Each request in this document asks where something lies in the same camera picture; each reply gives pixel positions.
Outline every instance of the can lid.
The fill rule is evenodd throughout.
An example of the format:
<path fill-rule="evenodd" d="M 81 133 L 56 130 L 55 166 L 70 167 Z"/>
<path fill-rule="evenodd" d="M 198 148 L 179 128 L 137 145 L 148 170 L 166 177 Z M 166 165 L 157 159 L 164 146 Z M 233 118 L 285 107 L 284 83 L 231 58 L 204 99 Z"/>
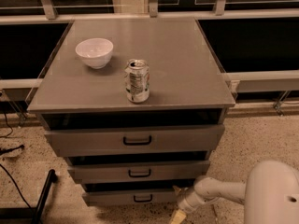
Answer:
<path fill-rule="evenodd" d="M 147 62 L 144 60 L 132 59 L 128 62 L 128 66 L 132 69 L 141 69 L 141 68 L 147 66 Z"/>

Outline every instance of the metal frame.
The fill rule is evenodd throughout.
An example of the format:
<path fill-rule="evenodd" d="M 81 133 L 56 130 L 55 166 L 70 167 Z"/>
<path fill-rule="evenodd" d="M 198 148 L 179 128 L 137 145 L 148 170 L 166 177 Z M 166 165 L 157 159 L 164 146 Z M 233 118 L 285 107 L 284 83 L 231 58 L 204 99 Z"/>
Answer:
<path fill-rule="evenodd" d="M 214 5 L 215 15 L 220 16 L 224 14 L 226 0 L 216 0 Z"/>
<path fill-rule="evenodd" d="M 149 0 L 149 15 L 151 18 L 158 16 L 158 0 Z"/>
<path fill-rule="evenodd" d="M 57 12 L 53 6 L 52 0 L 40 0 L 44 11 L 45 11 L 45 15 L 46 18 L 51 20 L 51 19 L 56 19 L 57 17 Z"/>
<path fill-rule="evenodd" d="M 281 106 L 283 102 L 288 98 L 290 93 L 291 93 L 290 91 L 284 91 L 283 93 L 280 94 L 278 100 L 273 104 L 273 107 L 275 108 L 275 110 L 280 116 L 284 116 L 281 110 Z"/>
<path fill-rule="evenodd" d="M 2 89 L 0 90 L 0 102 L 8 102 L 10 107 L 14 110 L 14 112 L 18 115 L 19 117 L 19 126 L 23 126 L 25 121 L 27 120 L 27 115 L 26 112 L 23 110 L 21 105 L 18 103 L 18 101 L 14 101 L 9 98 L 7 95 L 7 91 Z"/>
<path fill-rule="evenodd" d="M 45 15 L 40 16 L 3 16 L 0 17 L 1 24 L 30 24 L 49 22 L 71 22 L 73 20 L 93 19 L 144 19 L 144 18 L 193 18 L 195 20 L 221 20 L 221 19 L 245 19 L 245 18 L 291 18 L 298 17 L 299 10 L 288 9 L 264 9 L 264 10 L 231 10 L 225 11 L 226 0 L 216 0 L 214 12 L 159 12 L 158 0 L 149 0 L 148 14 L 78 14 L 60 15 L 52 5 L 51 0 L 41 0 Z M 295 91 L 299 90 L 299 71 L 275 71 L 275 72 L 247 72 L 247 73 L 224 73 L 224 79 L 239 82 L 237 92 L 254 91 Z M 0 90 L 24 89 L 23 86 L 38 88 L 40 82 L 28 80 L 2 80 Z"/>

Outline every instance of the drawer front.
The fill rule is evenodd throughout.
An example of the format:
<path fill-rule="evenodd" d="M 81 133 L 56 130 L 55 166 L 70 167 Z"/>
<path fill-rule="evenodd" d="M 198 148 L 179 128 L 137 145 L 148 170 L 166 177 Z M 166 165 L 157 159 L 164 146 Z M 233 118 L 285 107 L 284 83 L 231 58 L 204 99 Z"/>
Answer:
<path fill-rule="evenodd" d="M 82 198 L 88 206 L 168 203 L 177 200 L 175 192 L 171 189 L 90 192 L 83 193 Z"/>
<path fill-rule="evenodd" d="M 136 182 L 187 179 L 204 175 L 209 161 L 166 161 L 69 167 L 76 183 Z"/>
<path fill-rule="evenodd" d="M 57 156 L 76 157 L 182 150 L 213 150 L 223 125 L 148 129 L 50 131 L 45 136 Z"/>
<path fill-rule="evenodd" d="M 173 186 L 191 187 L 193 179 L 174 179 L 148 182 L 124 182 L 82 185 L 87 205 L 119 205 L 175 202 Z"/>

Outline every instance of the black cable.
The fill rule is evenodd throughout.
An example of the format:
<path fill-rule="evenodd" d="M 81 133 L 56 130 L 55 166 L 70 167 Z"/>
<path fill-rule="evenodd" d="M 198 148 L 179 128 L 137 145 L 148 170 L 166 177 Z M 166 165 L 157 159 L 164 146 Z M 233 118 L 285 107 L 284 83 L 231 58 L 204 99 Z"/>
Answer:
<path fill-rule="evenodd" d="M 13 179 L 12 175 L 9 173 L 9 171 L 8 171 L 8 170 L 7 170 L 1 163 L 0 163 L 0 167 L 1 167 L 1 168 L 7 173 L 7 175 L 10 177 L 11 181 L 12 181 L 13 184 L 16 186 L 17 191 L 19 192 L 19 194 L 20 194 L 22 200 L 27 204 L 27 206 L 29 207 L 29 209 L 30 209 L 30 210 L 32 211 L 32 213 L 34 214 L 34 213 L 35 213 L 34 209 L 31 207 L 31 205 L 25 200 L 25 198 L 24 198 L 23 195 L 21 194 L 21 191 L 20 191 L 20 189 L 19 189 L 19 187 L 18 187 L 18 185 L 17 185 L 15 179 Z"/>
<path fill-rule="evenodd" d="M 9 132 L 7 135 L 0 136 L 0 138 L 8 138 L 8 137 L 13 133 L 13 129 L 12 129 L 12 127 L 8 124 L 8 121 L 7 121 L 7 113 L 6 113 L 6 110 L 4 109 L 4 105 L 1 104 L 1 106 L 2 106 L 2 111 L 3 111 L 4 117 L 5 117 L 5 119 L 6 119 L 6 125 L 8 126 L 8 128 L 10 128 L 10 132 Z"/>
<path fill-rule="evenodd" d="M 1 156 L 2 154 L 5 154 L 5 153 L 10 153 L 10 152 L 12 152 L 12 151 L 14 151 L 14 150 L 17 150 L 17 149 L 19 149 L 19 148 L 24 148 L 24 145 L 20 145 L 20 146 L 18 146 L 18 147 L 9 148 L 9 149 L 1 149 L 1 148 L 0 148 L 0 156 Z"/>

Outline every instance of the drawer handle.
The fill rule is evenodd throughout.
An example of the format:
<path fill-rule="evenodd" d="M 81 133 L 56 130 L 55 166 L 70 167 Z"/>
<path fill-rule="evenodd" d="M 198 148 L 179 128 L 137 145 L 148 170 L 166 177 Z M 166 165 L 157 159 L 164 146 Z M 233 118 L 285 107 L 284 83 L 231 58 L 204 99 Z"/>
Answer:
<path fill-rule="evenodd" d="M 126 146 L 147 146 L 151 143 L 151 136 L 149 136 L 149 140 L 145 141 L 145 142 L 127 142 L 127 138 L 123 137 L 122 142 L 126 145 Z"/>
<path fill-rule="evenodd" d="M 132 172 L 131 170 L 128 171 L 128 175 L 130 177 L 148 177 L 151 175 L 151 169 L 148 170 L 148 172 L 144 175 L 138 175 L 140 174 L 141 172 Z"/>
<path fill-rule="evenodd" d="M 136 198 L 136 196 L 134 195 L 134 202 L 135 203 L 149 203 L 149 202 L 151 202 L 152 201 L 152 194 L 149 196 L 149 198 L 148 199 L 137 199 Z"/>

